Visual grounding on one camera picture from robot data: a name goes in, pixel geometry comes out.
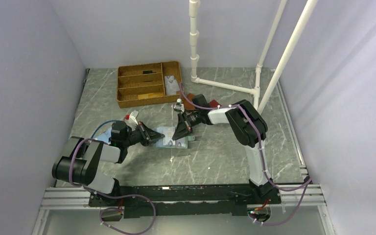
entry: purple cable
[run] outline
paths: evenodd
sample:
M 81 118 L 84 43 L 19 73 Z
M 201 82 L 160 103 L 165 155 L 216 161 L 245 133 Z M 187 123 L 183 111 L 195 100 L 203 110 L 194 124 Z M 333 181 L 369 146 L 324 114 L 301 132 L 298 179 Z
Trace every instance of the purple cable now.
M 75 161 L 75 158 L 77 157 L 78 150 L 80 149 L 80 147 L 81 147 L 86 141 L 94 141 L 94 139 L 87 138 L 87 139 L 84 139 L 84 140 L 80 141 L 80 143 L 78 143 L 77 147 L 75 148 L 75 150 L 74 150 L 74 152 L 73 152 L 73 155 L 72 155 L 72 158 L 71 158 L 71 164 L 70 164 L 70 168 L 69 168 L 69 183 L 72 184 L 73 186 L 77 186 L 77 187 L 80 187 L 80 186 L 82 186 L 82 185 L 81 185 L 81 184 L 76 184 L 76 183 L 74 183 L 74 182 L 72 181 L 72 171 L 73 171 L 74 161 Z M 96 191 L 95 191 L 94 189 L 92 189 L 92 188 L 84 187 L 84 189 L 86 189 L 87 191 L 90 191 L 90 192 L 97 193 L 97 194 L 99 194 L 99 195 L 101 195 L 101 196 L 103 196 L 103 197 L 107 197 L 107 198 L 110 198 L 110 199 L 121 199 L 121 198 L 126 198 L 126 197 L 140 197 L 140 198 L 145 199 L 146 201 L 148 201 L 148 202 L 150 203 L 150 205 L 152 206 L 152 208 L 153 208 L 153 219 L 152 219 L 152 222 L 151 222 L 150 225 L 149 225 L 145 230 L 143 230 L 142 232 L 139 232 L 139 233 L 128 233 L 128 232 L 122 231 L 122 230 L 120 230 L 120 229 L 118 229 L 118 228 L 115 228 L 115 227 L 109 225 L 108 223 L 104 222 L 103 219 L 102 219 L 102 215 L 103 215 L 105 212 L 107 212 L 107 211 L 112 211 L 112 210 L 122 211 L 121 209 L 119 209 L 119 208 L 114 208 L 114 207 L 106 208 L 106 209 L 104 209 L 104 210 L 102 210 L 102 211 L 100 212 L 100 215 L 99 215 L 99 217 L 100 217 L 100 221 L 101 221 L 101 223 L 102 223 L 104 226 L 106 226 L 106 227 L 108 227 L 108 228 L 111 228 L 111 229 L 113 229 L 113 230 L 115 230 L 115 231 L 117 231 L 117 232 L 119 232 L 119 233 L 126 234 L 126 235 L 141 235 L 141 234 L 146 233 L 150 228 L 152 228 L 153 223 L 155 222 L 155 219 L 156 219 L 156 209 L 155 209 L 155 205 L 153 204 L 153 202 L 152 202 L 149 198 L 147 198 L 147 197 L 145 197 L 145 196 L 143 196 L 143 195 L 139 195 L 139 194 L 129 194 L 129 195 L 124 195 L 124 196 L 113 197 L 113 196 L 109 196 L 109 195 L 107 195 L 107 194 L 105 194 L 105 193 L 102 193 L 102 192 L 96 192 Z
M 190 103 L 192 106 L 198 108 L 198 109 L 205 109 L 205 110 L 215 110 L 215 109 L 219 109 L 219 108 L 229 108 L 229 106 L 220 106 L 220 107 L 216 107 L 216 108 L 207 108 L 207 107 L 201 107 L 201 106 L 198 106 L 194 103 L 192 103 L 188 98 L 187 96 L 185 95 L 184 93 L 184 87 L 183 87 L 183 84 L 182 82 L 180 83 L 179 85 L 180 87 L 180 90 L 181 90 L 181 94 L 182 96 L 185 98 L 185 100 L 187 100 L 188 103 Z M 262 161 L 262 164 L 263 164 L 263 173 L 264 173 L 264 176 L 266 177 L 267 181 L 275 188 L 277 188 L 278 190 L 281 190 L 281 191 L 286 191 L 286 192 L 290 192 L 290 191 L 295 191 L 295 190 L 298 190 L 300 188 L 303 188 L 305 187 L 303 193 L 302 193 L 302 196 L 297 204 L 297 206 L 295 207 L 295 209 L 293 210 L 292 214 L 290 214 L 290 216 L 285 219 L 284 221 L 282 222 L 278 222 L 278 223 L 272 223 L 272 224 L 264 224 L 263 225 L 267 225 L 267 226 L 276 226 L 276 225 L 281 225 L 281 224 L 284 224 L 286 223 L 287 221 L 289 221 L 293 215 L 296 213 L 296 211 L 298 210 L 299 206 L 301 205 L 302 203 L 302 200 L 304 198 L 304 195 L 305 195 L 305 192 L 306 192 L 306 189 L 307 189 L 307 186 L 309 185 L 309 183 L 312 181 L 312 179 L 309 179 L 307 182 L 303 183 L 302 185 L 298 186 L 298 187 L 295 187 L 295 188 L 290 188 L 290 189 L 285 189 L 285 188 L 281 188 L 279 186 L 277 186 L 273 181 L 270 180 L 269 176 L 267 175 L 266 173 L 266 163 L 264 161 L 264 154 L 263 154 L 263 149 L 261 147 L 261 136 L 260 136 L 260 132 L 259 130 L 257 129 L 257 127 L 254 125 L 254 123 L 251 121 L 251 119 L 249 118 L 249 116 L 247 115 L 246 111 L 238 104 L 236 105 L 231 105 L 231 107 L 237 107 L 240 109 L 240 111 L 243 113 L 244 117 L 247 119 L 247 121 L 250 123 L 250 125 L 252 126 L 252 128 L 254 129 L 254 131 L 257 133 L 257 137 L 258 137 L 258 146 L 259 146 L 259 152 L 260 152 L 260 157 L 261 157 L 261 161 Z

